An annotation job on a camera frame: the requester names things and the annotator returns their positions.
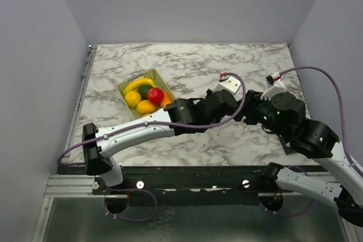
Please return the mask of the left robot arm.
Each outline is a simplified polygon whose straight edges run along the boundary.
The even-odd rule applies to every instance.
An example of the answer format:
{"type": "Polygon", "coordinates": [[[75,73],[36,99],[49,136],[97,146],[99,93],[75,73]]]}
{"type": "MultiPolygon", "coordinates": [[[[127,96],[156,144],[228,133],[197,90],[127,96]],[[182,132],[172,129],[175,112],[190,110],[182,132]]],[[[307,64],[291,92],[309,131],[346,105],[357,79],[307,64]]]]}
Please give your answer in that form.
{"type": "Polygon", "coordinates": [[[176,99],[165,108],[126,124],[107,128],[86,124],[82,132],[86,174],[100,176],[110,192],[120,193],[125,179],[122,167],[113,158],[116,153],[158,138],[204,133],[212,124],[231,116],[237,107],[230,91],[209,90],[203,99],[176,99]]]}

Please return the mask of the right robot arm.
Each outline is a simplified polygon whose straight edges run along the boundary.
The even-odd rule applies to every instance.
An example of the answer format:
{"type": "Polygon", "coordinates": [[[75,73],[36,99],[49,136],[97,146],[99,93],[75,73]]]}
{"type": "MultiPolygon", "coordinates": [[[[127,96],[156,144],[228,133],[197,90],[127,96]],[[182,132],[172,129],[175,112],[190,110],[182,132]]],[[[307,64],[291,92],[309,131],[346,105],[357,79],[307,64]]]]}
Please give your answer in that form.
{"type": "Polygon", "coordinates": [[[249,90],[237,105],[241,110],[235,121],[261,124],[295,152],[321,165],[337,181],[316,180],[269,163],[260,178],[264,190],[272,192],[280,188],[301,193],[333,207],[355,226],[362,226],[362,167],[348,160],[343,142],[329,126],[307,118],[305,103],[289,92],[264,100],[260,92],[249,90]]]}

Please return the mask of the pale green plastic basket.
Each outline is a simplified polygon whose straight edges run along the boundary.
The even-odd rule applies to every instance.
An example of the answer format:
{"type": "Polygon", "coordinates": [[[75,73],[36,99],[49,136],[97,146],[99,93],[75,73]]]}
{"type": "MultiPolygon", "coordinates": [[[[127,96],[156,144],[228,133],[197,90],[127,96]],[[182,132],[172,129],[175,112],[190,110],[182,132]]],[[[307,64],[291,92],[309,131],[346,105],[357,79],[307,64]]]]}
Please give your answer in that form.
{"type": "Polygon", "coordinates": [[[172,93],[171,89],[169,88],[168,84],[164,81],[164,79],[161,77],[161,75],[159,74],[159,72],[156,69],[148,69],[148,70],[144,70],[140,73],[137,73],[134,76],[129,77],[128,79],[120,82],[117,84],[117,89],[122,97],[122,100],[124,102],[124,104],[126,104],[125,99],[124,99],[124,95],[123,95],[123,91],[126,88],[126,86],[129,83],[132,83],[136,80],[139,80],[141,78],[150,78],[154,81],[155,85],[162,89],[164,92],[166,92],[168,94],[168,96],[170,97],[171,101],[174,101],[176,99],[176,97],[174,96],[174,94],[172,93]]]}

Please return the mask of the red apple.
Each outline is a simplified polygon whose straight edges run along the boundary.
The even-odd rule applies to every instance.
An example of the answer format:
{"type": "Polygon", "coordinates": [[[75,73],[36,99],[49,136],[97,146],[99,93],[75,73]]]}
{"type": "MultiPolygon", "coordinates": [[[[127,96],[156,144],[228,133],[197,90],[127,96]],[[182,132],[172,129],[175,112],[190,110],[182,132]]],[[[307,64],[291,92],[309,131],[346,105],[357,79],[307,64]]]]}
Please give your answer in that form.
{"type": "Polygon", "coordinates": [[[148,90],[146,97],[152,104],[159,105],[164,100],[164,92],[158,87],[152,87],[148,90]]]}

